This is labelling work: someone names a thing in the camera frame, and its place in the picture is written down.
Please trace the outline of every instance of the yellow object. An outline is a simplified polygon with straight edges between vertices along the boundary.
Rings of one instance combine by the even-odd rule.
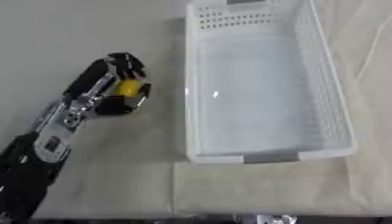
[[[115,89],[115,95],[125,95],[127,97],[135,96],[139,93],[140,86],[141,83],[138,80],[123,80]]]

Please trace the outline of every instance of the white basket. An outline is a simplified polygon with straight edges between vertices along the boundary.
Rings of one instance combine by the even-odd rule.
[[[194,163],[356,150],[312,0],[192,1],[186,42],[186,152]]]

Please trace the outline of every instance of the wire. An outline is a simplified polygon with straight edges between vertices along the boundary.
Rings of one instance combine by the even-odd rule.
[[[357,81],[361,81],[363,76],[365,75],[365,72],[368,69],[370,62],[372,62],[372,59],[375,56],[375,50],[377,49],[377,45],[380,41],[380,37],[381,37],[382,33],[384,32],[385,27],[387,27],[387,25],[389,25],[389,23],[391,21],[392,21],[392,14],[389,15],[389,17],[387,17],[387,19],[378,27],[377,33],[374,35],[373,43],[370,47],[369,53],[367,54],[367,57],[365,58],[365,62],[362,64],[360,71],[355,76],[355,79]]]

